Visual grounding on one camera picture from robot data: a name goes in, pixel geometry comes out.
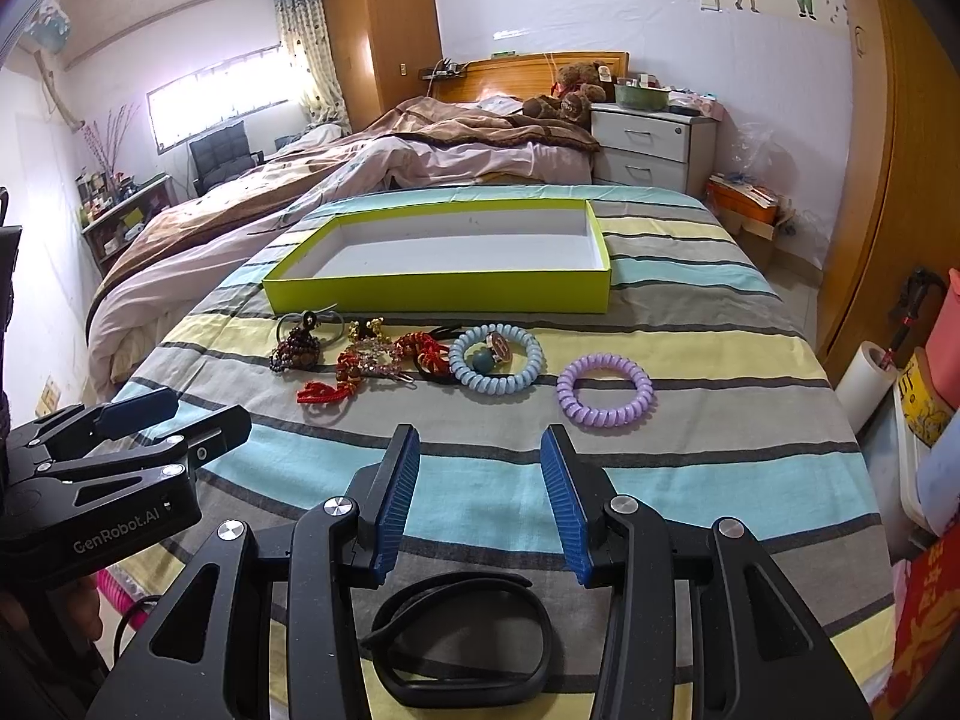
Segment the left hand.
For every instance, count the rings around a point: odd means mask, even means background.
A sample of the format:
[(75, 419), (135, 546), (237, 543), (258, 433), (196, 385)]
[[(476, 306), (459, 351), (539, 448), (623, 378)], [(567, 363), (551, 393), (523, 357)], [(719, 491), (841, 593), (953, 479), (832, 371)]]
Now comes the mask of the left hand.
[(83, 575), (53, 590), (2, 580), (2, 642), (26, 660), (43, 655), (43, 637), (64, 634), (67, 644), (96, 644), (103, 637), (98, 577)]

